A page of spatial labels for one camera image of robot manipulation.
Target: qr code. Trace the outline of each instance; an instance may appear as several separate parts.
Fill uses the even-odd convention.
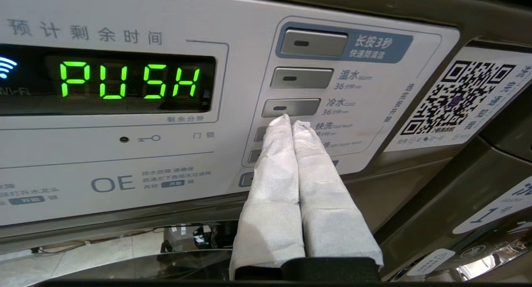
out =
[[[401,135],[452,132],[516,65],[455,61],[418,105]]]

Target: paper towel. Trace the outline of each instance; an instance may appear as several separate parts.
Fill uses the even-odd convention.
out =
[[[298,163],[290,118],[285,114],[266,129],[251,190],[238,221],[230,279],[243,266],[280,267],[304,256]]]
[[[382,251],[310,123],[296,121],[300,208],[308,257],[369,257],[383,266]]]

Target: wi-fi label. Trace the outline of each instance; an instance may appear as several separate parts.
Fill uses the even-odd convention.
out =
[[[0,56],[0,78],[7,79],[9,71],[15,68],[16,62]]]

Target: gray button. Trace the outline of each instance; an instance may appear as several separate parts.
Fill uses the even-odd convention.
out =
[[[262,109],[263,118],[276,118],[283,114],[289,116],[313,115],[318,110],[321,99],[281,99],[266,100]]]
[[[254,141],[264,141],[264,134],[266,134],[266,126],[258,127]]]
[[[249,157],[247,158],[247,162],[249,163],[255,163],[259,159],[259,156],[261,155],[262,150],[261,149],[254,149],[249,153]]]
[[[253,182],[253,172],[245,173],[240,176],[240,181],[238,181],[238,186],[240,187],[251,186],[252,182]]]
[[[345,33],[288,29],[281,53],[340,57],[344,54],[346,44]]]
[[[272,88],[327,88],[332,69],[297,69],[277,67],[271,80]]]

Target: tiled floor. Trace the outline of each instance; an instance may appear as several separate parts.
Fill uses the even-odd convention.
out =
[[[153,255],[160,252],[162,242],[162,232],[147,232],[57,254],[28,254],[27,250],[0,255],[0,286],[25,287],[91,267]]]

